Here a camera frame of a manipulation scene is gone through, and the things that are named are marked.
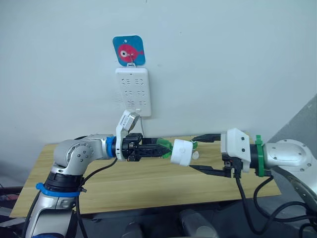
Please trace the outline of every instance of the blue ring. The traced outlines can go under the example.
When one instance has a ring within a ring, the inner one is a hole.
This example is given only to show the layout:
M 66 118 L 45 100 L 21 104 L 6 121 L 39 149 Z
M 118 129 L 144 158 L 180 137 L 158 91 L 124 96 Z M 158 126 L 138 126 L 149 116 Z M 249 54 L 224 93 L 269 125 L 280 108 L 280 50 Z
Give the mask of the blue ring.
M 113 154 L 112 154 L 112 143 L 113 143 L 113 140 L 115 139 L 115 136 L 111 136 L 111 137 L 107 137 L 107 154 L 110 156 L 110 157 L 114 157 Z
M 44 185 L 42 182 L 39 182 L 36 184 L 35 188 L 37 190 L 40 190 L 43 194 L 51 197 L 78 197 L 80 195 L 80 192 L 53 192 L 49 191 L 46 188 L 44 188 Z

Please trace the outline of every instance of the power strip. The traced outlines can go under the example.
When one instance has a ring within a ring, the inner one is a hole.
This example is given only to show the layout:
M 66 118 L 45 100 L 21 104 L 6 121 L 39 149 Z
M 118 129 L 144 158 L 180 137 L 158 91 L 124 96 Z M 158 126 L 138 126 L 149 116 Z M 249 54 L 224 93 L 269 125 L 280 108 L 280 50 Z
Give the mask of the power strip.
M 149 73 L 146 68 L 125 67 L 115 70 L 126 109 L 142 117 L 151 115 Z

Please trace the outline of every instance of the black cable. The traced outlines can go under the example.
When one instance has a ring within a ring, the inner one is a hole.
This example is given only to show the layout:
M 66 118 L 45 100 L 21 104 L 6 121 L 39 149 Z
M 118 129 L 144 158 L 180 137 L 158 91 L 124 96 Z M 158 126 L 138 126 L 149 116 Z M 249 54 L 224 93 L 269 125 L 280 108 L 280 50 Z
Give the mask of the black cable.
M 269 228 L 269 226 L 271 225 L 271 223 L 273 222 L 273 219 L 277 216 L 278 213 L 280 213 L 283 209 L 285 209 L 286 207 L 289 207 L 289 206 L 294 206 L 294 205 L 300 205 L 302 206 L 303 203 L 302 202 L 287 202 L 281 206 L 279 206 L 268 218 L 267 222 L 265 223 L 264 227 L 260 230 L 260 231 L 257 231 L 255 228 L 254 228 L 254 225 L 252 223 L 252 220 L 251 220 L 251 216 L 250 216 L 250 211 L 249 211 L 249 207 L 248 207 L 248 204 L 247 204 L 247 198 L 245 196 L 245 193 L 244 193 L 244 190 L 242 188 L 242 185 L 241 185 L 241 181 L 240 181 L 240 178 L 236 178 L 236 182 L 237 182 L 237 185 L 238 185 L 238 188 L 239 188 L 239 191 L 240 191 L 240 194 L 241 194 L 241 198 L 242 198 L 242 205 L 243 205 L 243 209 L 244 209 L 244 213 L 246 215 L 246 218 L 247 218 L 247 222 L 248 222 L 248 225 L 251 229 L 251 231 L 256 234 L 256 235 L 262 235 L 264 232 L 267 231 L 267 229 Z
M 85 138 L 85 137 L 87 137 L 87 136 L 86 135 L 79 136 L 79 137 L 75 138 L 74 140 L 81 140 L 82 138 Z
M 313 215 L 314 218 L 309 219 L 309 222 L 312 226 L 312 228 L 315 230 L 315 232 L 317 233 L 317 212 L 313 211 L 313 210 L 307 210 L 306 211 L 307 215 Z
M 256 207 L 256 209 L 265 217 L 265 218 L 269 218 L 270 215 L 264 210 L 262 209 L 259 204 L 258 204 L 258 192 L 259 190 L 264 187 L 266 184 L 268 184 L 269 182 L 271 182 L 274 179 L 273 176 L 270 176 L 267 180 L 265 180 L 264 182 L 262 182 L 254 191 L 253 194 L 253 202 L 254 205 Z M 305 203 L 302 204 L 296 204 L 299 206 L 303 206 L 306 209 L 308 209 L 308 206 Z M 307 216 L 307 215 L 303 215 L 303 216 L 298 216 L 298 217 L 291 217 L 291 218 L 274 218 L 273 220 L 276 222 L 295 222 L 295 221 L 300 221 L 300 220 L 304 220 L 304 219 L 309 219 L 309 218 L 314 218 L 314 216 Z
M 305 224 L 302 224 L 301 225 L 301 227 L 299 228 L 299 230 L 298 230 L 298 236 L 299 236 L 299 238 L 303 238 L 303 233 L 304 233 L 304 229 L 306 228 L 306 227 L 313 227 L 310 223 L 305 223 Z
M 76 203 L 76 216 L 77 216 L 81 233 L 83 234 L 84 238 L 88 238 L 85 227 L 84 227 L 83 219 L 81 218 L 81 215 L 80 215 L 79 196 L 76 197 L 75 203 Z
M 111 166 L 113 166 L 116 162 L 117 162 L 118 158 L 115 158 L 114 161 L 107 165 L 107 166 L 104 166 L 104 167 L 101 167 L 100 169 L 97 169 L 95 171 L 93 171 L 92 173 L 90 173 L 86 178 L 84 178 L 84 180 L 82 181 L 82 183 L 80 184 L 79 187 L 81 187 L 82 185 L 85 184 L 85 182 L 90 179 L 93 175 L 95 175 L 96 173 L 102 171 L 102 170 L 105 170 L 107 168 L 110 168 Z M 86 229 L 85 229 L 85 226 L 84 226 L 84 223 L 83 223 L 83 219 L 81 218 L 81 215 L 80 215 L 80 207 L 79 207 L 79 196 L 76 197 L 75 199 L 75 203 L 76 203 L 76 216 L 77 216 L 77 220 L 78 220 L 78 224 L 79 224 L 79 227 L 80 227 L 80 230 L 83 234 L 83 237 L 84 238 L 88 238 L 87 236 L 87 232 L 86 232 Z
M 35 196 L 35 198 L 34 198 L 34 200 L 32 202 L 32 205 L 31 205 L 31 207 L 29 209 L 28 215 L 25 218 L 25 222 L 24 222 L 24 226 L 23 226 L 23 230 L 22 230 L 22 238 L 25 238 L 26 230 L 28 229 L 28 225 L 29 225 L 29 222 L 30 222 L 31 214 L 33 212 L 33 209 L 35 207 L 36 202 L 39 199 L 40 193 L 41 193 L 41 191 L 39 191 L 38 194 L 36 194 L 36 196 Z
M 100 169 L 97 169 L 97 170 L 93 171 L 92 173 L 90 173 L 87 177 L 84 178 L 84 180 L 82 181 L 82 183 L 80 184 L 80 186 L 84 185 L 85 182 L 86 182 L 88 179 L 90 179 L 93 175 L 95 175 L 96 173 L 98 173 L 98 172 L 100 172 L 100 171 L 102 171 L 102 170 L 105 170 L 105 169 L 110 168 L 111 166 L 113 166 L 113 165 L 117 162 L 117 160 L 118 160 L 118 158 L 115 158 L 114 161 L 113 161 L 111 164 L 109 164 L 109 165 L 107 165 L 107 166 L 104 166 L 104 167 L 101 167 Z

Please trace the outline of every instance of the white wall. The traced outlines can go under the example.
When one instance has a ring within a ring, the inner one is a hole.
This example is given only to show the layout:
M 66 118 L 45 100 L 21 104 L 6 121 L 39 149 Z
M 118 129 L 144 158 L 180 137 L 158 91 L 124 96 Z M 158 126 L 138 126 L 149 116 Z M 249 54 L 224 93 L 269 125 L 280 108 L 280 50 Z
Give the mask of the white wall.
M 238 127 L 268 140 L 317 92 L 315 0 L 1 0 L 0 34 L 5 186 L 46 143 L 114 133 L 114 36 L 144 42 L 147 136 Z

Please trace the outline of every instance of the green ring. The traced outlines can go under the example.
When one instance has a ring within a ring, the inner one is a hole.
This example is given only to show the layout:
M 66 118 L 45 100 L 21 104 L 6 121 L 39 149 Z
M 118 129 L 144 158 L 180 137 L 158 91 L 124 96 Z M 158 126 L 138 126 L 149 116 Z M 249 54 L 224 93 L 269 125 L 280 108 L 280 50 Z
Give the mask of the green ring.
M 264 177 L 264 155 L 262 148 L 263 141 L 261 140 L 261 135 L 257 135 L 256 145 L 258 150 L 258 162 L 259 162 L 259 177 Z

